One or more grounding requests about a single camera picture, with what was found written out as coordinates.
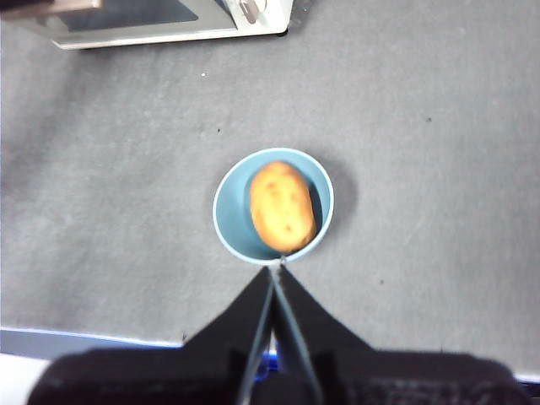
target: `toaster oven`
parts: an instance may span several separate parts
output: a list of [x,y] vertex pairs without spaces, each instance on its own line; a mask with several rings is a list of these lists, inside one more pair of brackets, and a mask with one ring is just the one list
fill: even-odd
[[62,49],[189,41],[287,30],[293,0],[55,0],[4,10]]

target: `yellow potato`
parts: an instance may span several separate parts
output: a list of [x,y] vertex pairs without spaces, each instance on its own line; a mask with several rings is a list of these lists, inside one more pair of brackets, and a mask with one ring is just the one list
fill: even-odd
[[310,191],[291,165],[276,161],[264,166],[251,183],[250,199],[255,229],[273,249],[297,251],[315,236]]

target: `oven window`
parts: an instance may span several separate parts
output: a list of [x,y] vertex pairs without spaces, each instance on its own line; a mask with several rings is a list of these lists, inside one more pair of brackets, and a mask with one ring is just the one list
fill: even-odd
[[[222,0],[215,2],[224,9]],[[178,0],[104,0],[100,9],[62,13],[57,18],[69,32],[181,23],[198,19]],[[50,28],[57,25],[50,18],[38,19],[37,22]]]

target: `bowl rim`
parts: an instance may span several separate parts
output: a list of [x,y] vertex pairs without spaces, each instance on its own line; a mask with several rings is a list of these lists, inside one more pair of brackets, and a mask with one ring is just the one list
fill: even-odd
[[300,249],[299,251],[296,251],[292,255],[286,256],[285,257],[286,262],[292,262],[292,261],[302,257],[303,255],[305,255],[309,251],[313,250],[313,248],[315,246],[317,246],[321,242],[321,240],[324,237],[325,233],[328,231],[328,227],[330,226],[330,222],[332,221],[332,216],[333,216],[333,212],[334,212],[334,188],[333,188],[333,185],[332,185],[332,181],[330,180],[330,176],[328,175],[325,168],[313,156],[310,156],[306,152],[302,152],[301,150],[293,149],[293,148],[265,148],[265,149],[261,149],[261,150],[258,150],[256,152],[253,152],[252,154],[248,154],[245,158],[238,161],[235,165],[233,165],[233,167],[231,167],[229,169],[229,171],[225,174],[223,179],[221,179],[221,182],[219,183],[218,189],[216,190],[216,192],[215,192],[215,194],[213,196],[213,204],[212,204],[213,227],[216,230],[216,233],[218,234],[219,240],[221,241],[223,246],[225,246],[225,248],[231,254],[238,257],[239,259],[241,259],[244,262],[257,264],[257,265],[260,265],[260,266],[269,266],[269,265],[273,265],[273,264],[279,264],[282,261],[283,258],[256,259],[256,258],[253,258],[253,257],[246,256],[246,255],[240,253],[239,251],[237,251],[234,247],[232,247],[229,244],[229,242],[227,242],[227,240],[225,240],[224,236],[221,234],[221,230],[219,229],[219,225],[218,225],[217,208],[218,208],[218,198],[219,198],[219,195],[221,194],[221,189],[223,188],[225,182],[229,179],[229,177],[235,172],[235,170],[238,169],[238,167],[241,166],[247,160],[252,159],[252,158],[254,158],[254,157],[256,157],[256,156],[258,156],[260,154],[268,154],[268,153],[271,153],[271,152],[288,152],[288,153],[291,153],[291,154],[298,154],[298,155],[302,156],[303,158],[308,159],[311,163],[313,163],[316,166],[316,168],[318,170],[321,171],[325,181],[327,182],[328,191],[330,192],[330,203],[329,203],[329,208],[328,208],[328,216],[327,216],[327,220],[324,221],[324,223],[322,224],[321,230],[317,233],[315,238],[313,238],[313,240],[310,243],[308,243],[306,246],[304,246],[302,249]]

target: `gray table surface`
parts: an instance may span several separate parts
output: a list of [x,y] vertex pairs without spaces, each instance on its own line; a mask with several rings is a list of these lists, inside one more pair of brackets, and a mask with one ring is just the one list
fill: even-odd
[[538,0],[300,0],[284,38],[93,51],[3,24],[2,324],[192,335],[257,271],[219,180],[288,146],[335,186],[290,265],[333,315],[540,375],[539,38]]

